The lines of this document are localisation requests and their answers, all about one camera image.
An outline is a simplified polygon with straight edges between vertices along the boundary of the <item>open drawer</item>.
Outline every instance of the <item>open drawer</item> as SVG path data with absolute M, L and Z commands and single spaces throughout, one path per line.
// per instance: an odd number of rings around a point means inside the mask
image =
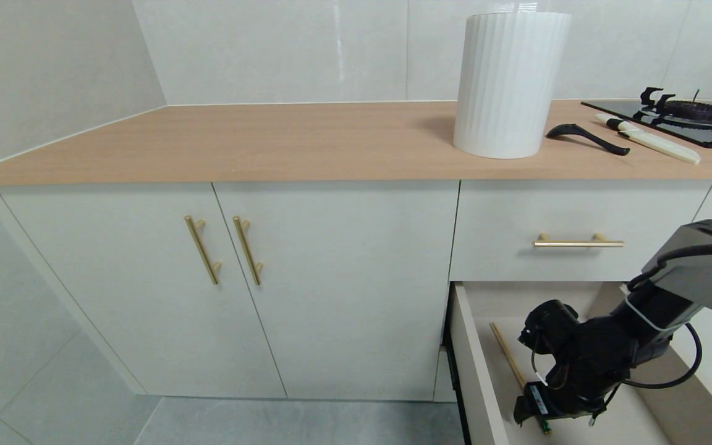
M 525 380 L 535 380 L 531 352 L 515 339 L 529 311 L 549 299 L 560 299 L 582 318 L 590 318 L 609 313 L 622 301 L 622 294 L 616 284 L 595 282 L 452 285 L 449 343 L 455 361 L 453 380 L 464 425 L 474 445 L 712 445 L 712 388 L 700 380 L 698 373 L 680 386 L 659 391 L 623 385 L 608 411 L 591 428 L 590 417 L 552 420 L 553 433 L 549 436 L 543 436 L 534 419 L 519 428 L 512 419 L 512 409 L 520 388 L 490 323 L 499 327 Z M 536 361 L 542 375 L 554 363 L 550 355 L 538 355 Z M 689 366 L 670 348 L 663 357 L 636 369 L 632 378 L 650 383 L 669 381 Z

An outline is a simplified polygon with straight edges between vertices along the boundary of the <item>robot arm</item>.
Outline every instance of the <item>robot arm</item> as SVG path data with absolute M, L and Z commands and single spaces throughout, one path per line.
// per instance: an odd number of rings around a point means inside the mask
M 689 320 L 703 307 L 712 309 L 712 220 L 678 228 L 644 272 L 627 283 L 625 301 L 607 316 L 581 323 L 576 311 L 558 300 L 536 307 L 518 340 L 534 354 L 554 355 L 556 365 L 545 382 L 525 386 L 516 422 L 582 416 L 594 422 L 622 383 L 651 389 L 683 383 L 700 366 L 700 338 Z M 631 369 L 666 352 L 681 326 L 698 346 L 692 369 L 670 383 L 629 380 Z

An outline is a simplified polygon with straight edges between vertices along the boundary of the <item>black stovetop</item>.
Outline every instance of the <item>black stovetop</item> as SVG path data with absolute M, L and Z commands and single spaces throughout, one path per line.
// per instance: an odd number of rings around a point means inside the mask
M 583 101 L 582 104 L 619 116 L 628 121 L 651 127 L 651 129 L 661 130 L 664 133 L 685 139 L 697 145 L 712 148 L 712 124 L 689 121 L 688 119 L 680 119 L 673 116 L 662 116 L 661 113 L 656 112 L 656 107 L 666 102 L 667 98 L 663 98 L 662 96 L 663 100 L 659 99 L 658 104 L 653 105 L 650 101 L 650 90 L 655 91 L 658 90 L 658 88 L 648 88 L 648 90 L 642 93 L 640 100 Z M 712 107 L 712 102 L 701 103 L 706 104 L 706 107 Z

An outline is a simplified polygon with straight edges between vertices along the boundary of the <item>drawer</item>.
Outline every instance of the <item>drawer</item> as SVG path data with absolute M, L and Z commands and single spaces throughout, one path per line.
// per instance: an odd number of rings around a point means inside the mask
M 679 226 L 710 180 L 465 180 L 452 281 L 627 281 Z M 622 247 L 534 247 L 594 234 Z
M 461 413 L 472 443 L 712 443 L 712 387 L 704 385 L 698 375 L 680 386 L 660 391 L 637 391 L 622 386 L 593 428 L 588 427 L 588 417 L 552 420 L 550 436 L 543 436 L 534 420 L 518 428 L 512 420 L 512 409 L 520 388 L 490 323 L 498 325 L 523 377 L 534 380 L 529 351 L 514 339 L 528 311 L 551 298 L 562 299 L 586 316 L 604 315 L 622 301 L 616 284 L 456 282 L 452 285 L 449 342 L 456 364 L 453 371 L 457 375 Z M 536 360 L 543 375 L 553 364 L 551 357 L 545 355 Z M 636 369 L 632 378 L 663 382 L 683 374 L 689 366 L 670 349 L 664 357 Z

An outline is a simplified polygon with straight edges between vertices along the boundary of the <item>gas stove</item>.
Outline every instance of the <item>gas stove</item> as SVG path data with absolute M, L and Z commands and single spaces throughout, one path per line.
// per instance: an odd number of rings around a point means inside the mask
M 647 87 L 640 101 L 584 101 L 582 104 L 628 121 L 661 130 L 706 148 L 712 148 L 712 101 L 673 100 L 674 94 L 653 93 L 663 88 Z

